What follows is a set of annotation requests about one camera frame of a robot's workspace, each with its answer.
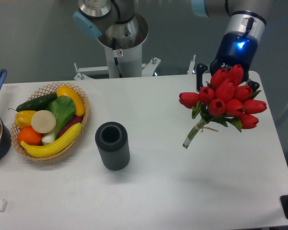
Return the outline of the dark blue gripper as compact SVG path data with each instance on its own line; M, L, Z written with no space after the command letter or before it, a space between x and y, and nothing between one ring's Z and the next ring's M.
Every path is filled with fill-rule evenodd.
M227 33L223 36L215 59L210 64L210 73L213 75L221 68L231 68L240 64L243 68L243 81L249 78L249 68L257 50L256 40L249 37L242 37L240 34ZM203 85L203 74L208 70L208 66L198 63L196 66L196 90L199 92ZM248 81L252 92L256 92L260 84L255 81Z

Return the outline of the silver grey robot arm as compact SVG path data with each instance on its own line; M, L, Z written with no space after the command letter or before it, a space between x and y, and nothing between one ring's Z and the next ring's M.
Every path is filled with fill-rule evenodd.
M153 58L142 63L142 45L148 24L134 10L132 0L80 0L73 20L86 36L104 47L110 78L152 76L159 64ZM269 0L192 0L191 8L201 17L229 16L230 20L216 57L210 65L191 61L188 74L196 75L196 89L203 87L203 74L240 64L242 81L256 92L259 83L250 80L249 68L266 26Z

